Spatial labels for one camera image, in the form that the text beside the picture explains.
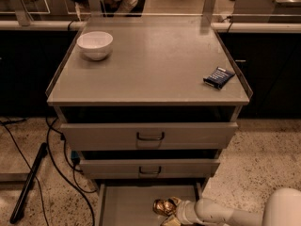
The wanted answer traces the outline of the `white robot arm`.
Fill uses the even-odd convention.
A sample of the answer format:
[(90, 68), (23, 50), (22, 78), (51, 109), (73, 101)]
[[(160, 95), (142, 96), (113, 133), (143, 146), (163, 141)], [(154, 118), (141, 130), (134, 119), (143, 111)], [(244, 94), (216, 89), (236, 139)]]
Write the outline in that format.
[(161, 226), (301, 226), (301, 192), (293, 188), (276, 190), (261, 214), (225, 207), (208, 198), (196, 202), (176, 197), (156, 200), (152, 210), (166, 217)]

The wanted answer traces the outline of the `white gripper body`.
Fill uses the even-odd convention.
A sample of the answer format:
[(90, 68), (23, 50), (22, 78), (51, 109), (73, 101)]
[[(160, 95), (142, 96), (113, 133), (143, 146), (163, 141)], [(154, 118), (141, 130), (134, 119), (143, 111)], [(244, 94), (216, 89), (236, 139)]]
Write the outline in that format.
[(176, 209), (176, 217), (182, 224), (191, 225), (199, 223), (198, 215), (195, 210), (195, 203), (190, 201), (182, 201)]

